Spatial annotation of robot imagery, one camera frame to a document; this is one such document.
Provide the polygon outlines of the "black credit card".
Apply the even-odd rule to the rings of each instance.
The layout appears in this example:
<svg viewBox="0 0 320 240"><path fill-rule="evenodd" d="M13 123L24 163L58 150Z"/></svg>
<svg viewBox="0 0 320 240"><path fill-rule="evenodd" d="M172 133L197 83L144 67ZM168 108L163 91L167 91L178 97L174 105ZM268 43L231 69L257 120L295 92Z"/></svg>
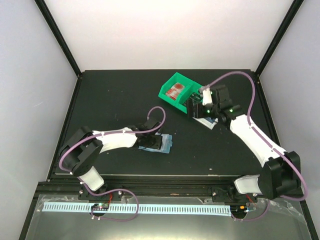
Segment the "black credit card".
<svg viewBox="0 0 320 240"><path fill-rule="evenodd" d="M190 95L190 98L191 98L194 102L201 102L201 101L202 101L201 95L197 94L196 92L193 92L193 93Z"/></svg>

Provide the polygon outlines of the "green bin with black cards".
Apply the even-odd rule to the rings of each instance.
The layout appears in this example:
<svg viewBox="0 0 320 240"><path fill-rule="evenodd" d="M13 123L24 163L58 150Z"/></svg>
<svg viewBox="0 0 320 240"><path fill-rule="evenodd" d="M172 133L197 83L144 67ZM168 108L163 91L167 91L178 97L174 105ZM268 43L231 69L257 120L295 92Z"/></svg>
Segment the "green bin with black cards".
<svg viewBox="0 0 320 240"><path fill-rule="evenodd" d="M202 87L199 83L192 82L187 85L185 93L183 94L183 105L188 116L193 116L194 105L201 104L203 97L199 89Z"/></svg>

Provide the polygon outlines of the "blue card holder wallet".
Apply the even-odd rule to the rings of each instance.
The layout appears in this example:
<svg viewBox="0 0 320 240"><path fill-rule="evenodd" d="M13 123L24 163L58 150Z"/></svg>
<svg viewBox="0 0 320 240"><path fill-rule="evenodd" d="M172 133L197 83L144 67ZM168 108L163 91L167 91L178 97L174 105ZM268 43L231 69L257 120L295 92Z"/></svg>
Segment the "blue card holder wallet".
<svg viewBox="0 0 320 240"><path fill-rule="evenodd" d="M138 149L147 152L155 152L162 154L169 154L173 146L173 137L170 134L156 134L154 145L151 147L139 146Z"/></svg>

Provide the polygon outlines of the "white bin with blue cards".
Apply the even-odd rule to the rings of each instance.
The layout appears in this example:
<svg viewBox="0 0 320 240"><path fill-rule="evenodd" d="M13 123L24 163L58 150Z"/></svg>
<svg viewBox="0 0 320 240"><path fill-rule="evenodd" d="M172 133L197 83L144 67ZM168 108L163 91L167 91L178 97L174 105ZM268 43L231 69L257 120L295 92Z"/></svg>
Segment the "white bin with blue cards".
<svg viewBox="0 0 320 240"><path fill-rule="evenodd" d="M208 128L210 130L212 130L214 128L214 126L218 123L217 118L210 118L210 117L194 118L194 120L196 120L197 122L199 122L200 124L202 124L203 126L205 126L206 128Z"/></svg>

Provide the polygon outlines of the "green bin with red cards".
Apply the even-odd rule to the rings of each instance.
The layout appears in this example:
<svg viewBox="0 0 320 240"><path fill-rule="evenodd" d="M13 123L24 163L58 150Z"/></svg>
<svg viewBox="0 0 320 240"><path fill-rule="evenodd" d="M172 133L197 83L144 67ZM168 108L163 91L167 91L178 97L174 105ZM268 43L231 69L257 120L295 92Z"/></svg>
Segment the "green bin with red cards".
<svg viewBox="0 0 320 240"><path fill-rule="evenodd" d="M200 87L199 83L176 72L162 85L158 97L186 114L187 99L193 93L198 93Z"/></svg>

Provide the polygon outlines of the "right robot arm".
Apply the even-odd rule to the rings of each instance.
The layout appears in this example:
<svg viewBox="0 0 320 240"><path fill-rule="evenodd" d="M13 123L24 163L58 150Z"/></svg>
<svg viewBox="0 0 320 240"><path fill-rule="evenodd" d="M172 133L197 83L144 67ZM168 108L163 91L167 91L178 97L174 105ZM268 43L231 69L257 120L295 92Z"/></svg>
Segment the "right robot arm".
<svg viewBox="0 0 320 240"><path fill-rule="evenodd" d="M233 104L225 85L203 89L199 95L200 101L187 98L187 115L194 119L217 119L245 143L261 165L259 174L239 177L228 187L230 200L238 202L246 194L273 200L287 197L301 187L299 155L281 148L259 129L240 105Z"/></svg>

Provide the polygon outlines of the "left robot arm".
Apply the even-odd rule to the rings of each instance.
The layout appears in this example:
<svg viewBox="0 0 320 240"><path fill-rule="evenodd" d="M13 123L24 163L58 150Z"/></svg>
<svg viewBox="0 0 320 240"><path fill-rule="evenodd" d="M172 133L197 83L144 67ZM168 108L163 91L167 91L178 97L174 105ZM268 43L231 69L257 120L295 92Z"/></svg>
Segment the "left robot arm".
<svg viewBox="0 0 320 240"><path fill-rule="evenodd" d="M163 123L148 119L144 124L132 125L118 130L91 131L81 127L59 150L58 166L77 177L97 200L103 199L108 188L94 167L98 156L120 148L161 148L162 137L156 133Z"/></svg>

